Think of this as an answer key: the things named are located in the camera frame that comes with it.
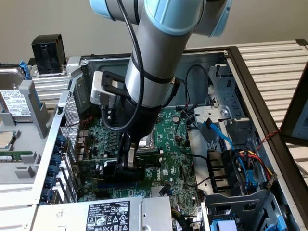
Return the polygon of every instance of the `light blue joint cover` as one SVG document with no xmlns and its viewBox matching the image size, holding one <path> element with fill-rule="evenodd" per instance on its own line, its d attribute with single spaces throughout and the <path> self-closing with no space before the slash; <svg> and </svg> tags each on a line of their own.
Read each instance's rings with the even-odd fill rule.
<svg viewBox="0 0 308 231">
<path fill-rule="evenodd" d="M 31 75 L 30 75 L 30 71 L 29 71 L 29 68 L 28 68 L 28 64 L 26 64 L 26 63 L 24 62 L 24 60 L 22 60 L 22 61 L 19 63 L 19 66 L 20 66 L 20 67 L 22 68 L 22 70 L 24 71 L 25 76 L 26 76 L 26 79 L 31 80 L 32 77 L 31 77 Z"/>
<path fill-rule="evenodd" d="M 145 0 L 151 22 L 161 31 L 184 35 L 194 29 L 204 0 Z"/>
<path fill-rule="evenodd" d="M 108 10 L 106 0 L 90 0 L 90 5 L 96 14 L 115 21 Z"/>
<path fill-rule="evenodd" d="M 224 31 L 226 24 L 227 24 L 228 17 L 229 17 L 231 5 L 232 5 L 232 0 L 227 0 L 225 8 L 223 9 L 223 12 L 220 16 L 220 19 L 218 20 L 218 23 L 216 27 L 214 28 L 210 37 L 211 36 L 218 37 Z"/>
</svg>

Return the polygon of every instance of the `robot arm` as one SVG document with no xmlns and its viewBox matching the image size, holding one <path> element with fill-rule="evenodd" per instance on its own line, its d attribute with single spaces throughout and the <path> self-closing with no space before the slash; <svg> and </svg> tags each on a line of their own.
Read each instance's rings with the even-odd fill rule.
<svg viewBox="0 0 308 231">
<path fill-rule="evenodd" d="M 124 131 L 129 137 L 128 164 L 139 140 L 154 128 L 165 101 L 177 65 L 191 34 L 219 35 L 226 24 L 232 0 L 127 0 L 124 6 L 129 19 L 138 24 L 137 40 L 143 60 L 144 96 L 135 122 Z M 123 21 L 115 0 L 90 0 L 93 10 L 112 20 Z M 114 82 L 122 81 L 123 90 Z M 91 102 L 111 107 L 120 96 L 117 116 L 127 124 L 136 111 L 140 93 L 139 64 L 133 50 L 125 78 L 108 72 L 95 72 Z"/>
<path fill-rule="evenodd" d="M 220 36 L 228 20 L 232 0 L 203 0 L 199 21 L 194 33 L 206 36 Z M 115 0 L 90 0 L 96 14 L 113 21 L 124 21 Z M 138 25 L 144 8 L 144 0 L 123 2 L 131 23 Z"/>
</svg>

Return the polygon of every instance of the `hard drive label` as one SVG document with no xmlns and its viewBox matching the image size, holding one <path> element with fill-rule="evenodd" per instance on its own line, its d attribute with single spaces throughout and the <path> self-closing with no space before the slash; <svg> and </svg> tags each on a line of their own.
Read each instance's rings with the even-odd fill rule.
<svg viewBox="0 0 308 231">
<path fill-rule="evenodd" d="M 12 116 L 30 116 L 26 100 L 19 90 L 1 90 L 1 94 Z"/>
<path fill-rule="evenodd" d="M 89 205 L 86 231 L 129 231 L 129 201 Z"/>
</svg>

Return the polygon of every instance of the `blue latch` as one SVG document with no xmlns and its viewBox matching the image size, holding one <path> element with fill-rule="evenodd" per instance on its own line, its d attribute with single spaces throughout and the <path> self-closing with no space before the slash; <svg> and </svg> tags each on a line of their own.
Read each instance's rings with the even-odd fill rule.
<svg viewBox="0 0 308 231">
<path fill-rule="evenodd" d="M 30 75 L 30 71 L 29 71 L 29 68 L 28 68 L 28 64 L 26 64 L 24 62 L 24 60 L 22 60 L 19 64 L 19 66 L 22 68 L 22 70 L 24 71 L 25 73 L 25 76 L 26 76 L 26 79 L 32 79 L 31 75 Z"/>
<path fill-rule="evenodd" d="M 258 182 L 255 181 L 254 179 L 254 171 L 253 170 L 247 170 L 247 173 L 248 173 L 248 179 L 249 179 L 249 182 L 251 183 L 251 186 L 256 189 L 258 187 Z"/>
<path fill-rule="evenodd" d="M 265 231 L 286 231 L 287 225 L 282 216 L 277 217 L 277 224 L 270 224 Z"/>
</svg>

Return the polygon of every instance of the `sticker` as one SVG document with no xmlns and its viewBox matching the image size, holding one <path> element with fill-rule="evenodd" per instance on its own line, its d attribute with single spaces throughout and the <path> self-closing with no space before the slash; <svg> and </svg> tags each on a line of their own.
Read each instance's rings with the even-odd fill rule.
<svg viewBox="0 0 308 231">
<path fill-rule="evenodd" d="M 0 90 L 0 92 L 12 116 L 30 116 L 26 100 L 19 90 Z"/>
<path fill-rule="evenodd" d="M 175 219 L 172 219 L 172 224 L 173 224 L 173 226 L 175 226 L 177 228 L 176 229 L 177 231 L 182 231 L 183 230 L 181 225 Z"/>
<path fill-rule="evenodd" d="M 200 207 L 197 207 L 197 217 L 193 218 L 193 221 L 194 222 L 200 222 L 201 219 L 202 219 L 202 208 L 200 206 Z"/>
<path fill-rule="evenodd" d="M 89 205 L 86 231 L 129 231 L 129 201 Z"/>
<path fill-rule="evenodd" d="M 11 156 L 0 156 L 0 161 L 9 161 L 13 160 Z"/>
<path fill-rule="evenodd" d="M 146 146 L 146 141 L 139 141 L 139 147 L 145 147 Z"/>
<path fill-rule="evenodd" d="M 117 81 L 112 80 L 112 86 L 114 86 L 115 88 L 117 88 Z"/>
</svg>

